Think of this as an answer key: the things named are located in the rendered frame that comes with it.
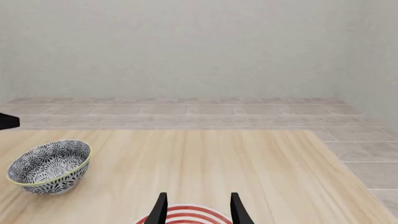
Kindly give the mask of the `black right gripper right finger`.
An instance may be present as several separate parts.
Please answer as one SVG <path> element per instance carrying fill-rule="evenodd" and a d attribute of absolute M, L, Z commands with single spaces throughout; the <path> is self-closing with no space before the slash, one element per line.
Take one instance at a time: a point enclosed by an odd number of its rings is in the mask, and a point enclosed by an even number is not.
<path fill-rule="evenodd" d="M 233 224 L 254 224 L 236 192 L 231 193 L 230 210 Z"/>

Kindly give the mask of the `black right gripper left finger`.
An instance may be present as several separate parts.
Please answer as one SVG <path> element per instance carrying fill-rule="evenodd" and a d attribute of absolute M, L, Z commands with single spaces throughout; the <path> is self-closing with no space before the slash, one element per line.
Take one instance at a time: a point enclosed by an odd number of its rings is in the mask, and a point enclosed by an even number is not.
<path fill-rule="evenodd" d="M 146 218 L 146 224 L 165 224 L 167 218 L 167 193 L 162 192 L 151 210 L 150 214 Z"/>

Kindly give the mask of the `black stove plate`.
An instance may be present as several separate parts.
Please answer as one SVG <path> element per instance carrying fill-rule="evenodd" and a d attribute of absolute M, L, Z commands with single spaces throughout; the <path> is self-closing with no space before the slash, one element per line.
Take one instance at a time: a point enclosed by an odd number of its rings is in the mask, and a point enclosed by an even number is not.
<path fill-rule="evenodd" d="M 0 113 L 0 130 L 18 128 L 19 126 L 20 126 L 19 117 Z"/>

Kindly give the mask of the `white plate with red rings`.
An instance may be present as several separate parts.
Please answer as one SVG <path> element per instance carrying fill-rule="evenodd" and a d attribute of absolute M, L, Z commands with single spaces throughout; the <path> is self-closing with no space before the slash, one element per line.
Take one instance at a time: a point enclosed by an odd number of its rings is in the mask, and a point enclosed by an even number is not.
<path fill-rule="evenodd" d="M 150 212 L 134 224 L 145 224 Z M 233 224 L 232 218 L 214 208 L 195 204 L 168 205 L 165 224 Z"/>

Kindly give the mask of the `black white patterned bowl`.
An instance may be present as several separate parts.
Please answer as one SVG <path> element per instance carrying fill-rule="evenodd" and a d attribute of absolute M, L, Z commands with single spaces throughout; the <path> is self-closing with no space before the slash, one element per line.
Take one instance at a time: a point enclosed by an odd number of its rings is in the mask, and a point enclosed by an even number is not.
<path fill-rule="evenodd" d="M 92 148 L 84 141 L 52 141 L 19 156 L 8 167 L 6 177 L 30 194 L 63 194 L 86 174 L 91 155 Z"/>

